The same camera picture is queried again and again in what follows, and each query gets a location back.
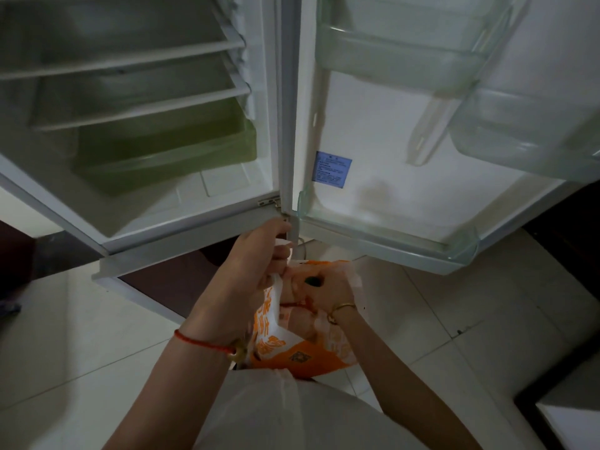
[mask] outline open refrigerator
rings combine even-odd
[[[449,274],[600,178],[600,0],[0,0],[0,185],[124,275],[284,215]]]

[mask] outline black frame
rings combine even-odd
[[[514,403],[516,407],[521,411],[521,414],[526,418],[533,431],[535,431],[548,450],[566,449],[546,422],[544,415],[540,412],[536,403],[554,387],[559,385],[578,366],[598,352],[600,352],[600,332],[597,332],[589,340],[577,347],[515,397]]]

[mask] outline blue label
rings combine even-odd
[[[352,160],[348,158],[317,152],[317,157],[314,159],[312,180],[317,183],[343,188],[351,163]]]

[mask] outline metal hinge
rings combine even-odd
[[[271,197],[269,199],[265,199],[265,200],[259,200],[259,207],[264,207],[265,205],[275,205],[275,208],[277,208],[279,211],[281,211],[281,198],[279,196],[277,197]]]

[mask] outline person's left hand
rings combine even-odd
[[[275,238],[291,228],[274,218],[240,235],[181,326],[182,333],[204,341],[243,335],[265,300],[264,289],[272,285],[271,274],[283,274],[288,265],[290,246],[275,246]]]

